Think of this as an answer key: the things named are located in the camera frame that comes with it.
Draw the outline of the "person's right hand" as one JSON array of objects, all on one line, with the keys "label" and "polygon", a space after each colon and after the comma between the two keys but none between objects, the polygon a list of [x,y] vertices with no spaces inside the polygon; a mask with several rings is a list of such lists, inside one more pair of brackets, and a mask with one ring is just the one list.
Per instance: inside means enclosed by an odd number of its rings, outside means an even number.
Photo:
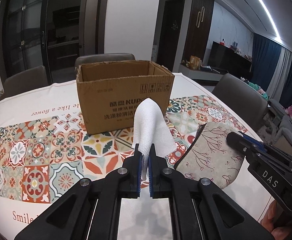
[{"label": "person's right hand", "polygon": [[269,205],[260,225],[271,233],[274,239],[292,239],[292,216],[287,214],[276,200]]}]

